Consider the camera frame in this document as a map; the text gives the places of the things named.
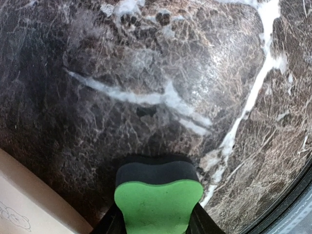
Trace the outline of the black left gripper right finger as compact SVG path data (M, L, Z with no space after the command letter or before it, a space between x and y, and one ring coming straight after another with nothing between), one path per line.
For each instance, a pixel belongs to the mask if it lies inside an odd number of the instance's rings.
M192 212L192 233L225 234L200 204L196 204Z

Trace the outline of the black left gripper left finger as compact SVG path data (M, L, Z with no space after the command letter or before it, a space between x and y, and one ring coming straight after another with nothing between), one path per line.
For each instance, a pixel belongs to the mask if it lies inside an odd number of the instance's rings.
M100 222L92 230L92 234L121 234L122 213L113 203Z

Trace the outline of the green and black eraser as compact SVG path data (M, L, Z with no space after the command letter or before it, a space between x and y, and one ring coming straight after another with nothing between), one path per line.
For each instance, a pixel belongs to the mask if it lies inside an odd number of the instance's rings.
M114 201L128 234L182 234L203 195L186 156L131 155L117 170Z

